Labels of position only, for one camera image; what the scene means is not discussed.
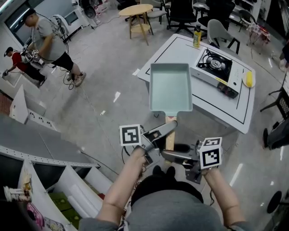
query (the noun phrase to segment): gray shirt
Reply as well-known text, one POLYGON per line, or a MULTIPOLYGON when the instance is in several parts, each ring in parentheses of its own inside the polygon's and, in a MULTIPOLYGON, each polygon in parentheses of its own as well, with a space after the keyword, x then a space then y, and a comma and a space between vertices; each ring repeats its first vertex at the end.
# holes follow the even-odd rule
MULTIPOLYGON (((202 204, 193 195, 179 190, 163 190, 137 200, 126 222, 129 231, 226 231, 215 209, 202 204)), ((251 231, 247 222, 231 227, 251 231)), ((116 231, 112 222, 85 218, 80 231, 116 231)))
POLYGON ((57 35, 57 25, 46 18, 39 18, 37 28, 32 28, 32 42, 37 50, 43 46, 45 37, 54 33, 50 51, 42 57, 45 63, 52 63, 59 59, 66 51, 66 46, 57 35))

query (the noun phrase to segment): pan handle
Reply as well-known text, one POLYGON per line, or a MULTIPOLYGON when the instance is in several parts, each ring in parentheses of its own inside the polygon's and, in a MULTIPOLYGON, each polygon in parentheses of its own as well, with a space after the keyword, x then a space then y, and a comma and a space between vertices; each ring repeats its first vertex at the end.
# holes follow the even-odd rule
MULTIPOLYGON (((173 121, 173 120, 177 120, 177 117, 176 116, 174 116, 174 117, 166 116, 166 124, 173 121)), ((173 150, 174 144, 175 144, 175 131, 173 131, 167 135, 166 150, 173 150)))

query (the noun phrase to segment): black border line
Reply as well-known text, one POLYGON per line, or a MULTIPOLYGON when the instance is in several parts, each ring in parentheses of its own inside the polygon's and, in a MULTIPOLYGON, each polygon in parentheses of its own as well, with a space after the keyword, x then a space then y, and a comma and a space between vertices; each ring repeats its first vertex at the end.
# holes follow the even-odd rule
POLYGON ((200 100, 202 100, 202 101, 204 101, 204 102, 210 104, 211 106, 213 106, 213 107, 219 109, 220 111, 222 111, 223 113, 225 113, 225 114, 227 114, 228 116, 232 117, 233 119, 235 119, 236 121, 240 122, 241 124, 244 124, 244 123, 245 123, 245 120, 246 120, 246 116, 247 116, 247 110, 248 110, 249 99, 250 99, 250 92, 251 92, 251 89, 249 88, 249 97, 248 97, 248 102, 247 102, 247 108, 246 108, 245 118, 244 118, 244 121, 243 121, 243 122, 241 122, 240 120, 236 119, 234 116, 228 114, 227 112, 223 111, 222 109, 218 108, 217 106, 211 104, 210 102, 207 102, 206 100, 201 99, 200 97, 198 97, 198 96, 196 96, 196 95, 194 95, 194 94, 192 94, 192 95, 195 96, 195 97, 197 97, 197 98, 199 98, 200 100))
POLYGON ((194 49, 197 49, 197 50, 199 50, 200 51, 200 49, 198 49, 198 48, 195 48, 194 46, 190 46, 190 45, 187 45, 187 44, 185 44, 186 46, 189 46, 189 47, 192 47, 192 48, 194 48, 194 49))
POLYGON ((239 100, 240 100, 240 96, 241 96, 242 86, 243 86, 243 80, 242 80, 242 82, 241 82, 241 88, 240 88, 240 93, 239 93, 239 99, 238 99, 238 103, 237 103, 237 107, 236 107, 236 109, 238 108, 238 105, 239 105, 239 100))
MULTIPOLYGON (((176 37, 176 38, 170 43, 170 45, 168 45, 168 47, 163 51, 163 53, 156 59, 156 61, 159 60, 159 58, 164 54, 164 52, 172 45, 172 43, 173 43, 177 38, 180 38, 180 39, 183 39, 183 40, 186 40, 186 41, 191 42, 191 40, 187 40, 187 39, 181 38, 181 37, 176 37)), ((240 120, 236 119, 235 117, 233 117, 232 115, 228 114, 227 112, 223 111, 222 109, 218 108, 217 106, 215 106, 215 105, 207 102, 206 100, 201 99, 200 97, 198 97, 198 96, 196 96, 196 95, 194 95, 194 94, 192 94, 192 95, 195 96, 195 97, 197 97, 197 98, 199 98, 200 100, 202 100, 202 101, 210 104, 211 106, 219 109, 220 111, 222 111, 223 113, 225 113, 225 114, 227 114, 228 116, 232 117, 233 119, 235 119, 236 121, 240 122, 241 124, 244 124, 244 123, 245 123, 245 120, 246 120, 246 116, 247 116, 248 106, 249 106, 250 92, 251 92, 251 88, 249 88, 249 96, 248 96, 247 108, 246 108, 246 113, 245 113, 245 117, 244 117, 244 121, 243 121, 243 122, 241 122, 240 120)))

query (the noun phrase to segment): forearm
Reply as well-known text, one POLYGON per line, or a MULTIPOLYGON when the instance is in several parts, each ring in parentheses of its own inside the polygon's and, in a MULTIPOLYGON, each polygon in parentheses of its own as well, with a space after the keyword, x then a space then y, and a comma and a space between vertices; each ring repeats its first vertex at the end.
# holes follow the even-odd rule
POLYGON ((28 47, 27 47, 28 50, 35 50, 35 46, 34 46, 34 43, 32 42, 28 47))
POLYGON ((47 36, 44 40, 42 47, 39 49, 39 55, 43 57, 49 50, 52 44, 53 34, 47 36))
POLYGON ((125 205, 142 171, 142 166, 145 162, 144 154, 145 152, 142 148, 136 148, 133 151, 117 180, 105 195, 102 208, 96 217, 97 219, 119 225, 125 205))
POLYGON ((11 67, 10 69, 8 69, 8 72, 13 71, 16 68, 16 66, 11 67))
POLYGON ((139 153, 134 153, 128 158, 117 180, 105 196, 104 203, 124 209, 142 171, 142 158, 139 153))
POLYGON ((224 224, 230 226, 235 222, 245 221, 240 209, 239 200, 231 186, 221 175, 220 171, 217 168, 209 170, 205 175, 205 179, 222 210, 224 224))

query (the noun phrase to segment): portable gas stove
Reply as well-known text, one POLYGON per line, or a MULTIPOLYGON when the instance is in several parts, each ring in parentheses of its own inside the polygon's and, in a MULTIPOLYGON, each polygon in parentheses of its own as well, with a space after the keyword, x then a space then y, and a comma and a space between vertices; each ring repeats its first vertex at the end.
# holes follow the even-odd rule
POLYGON ((230 98, 235 98, 241 88, 243 66, 226 54, 203 48, 191 74, 218 88, 230 98))

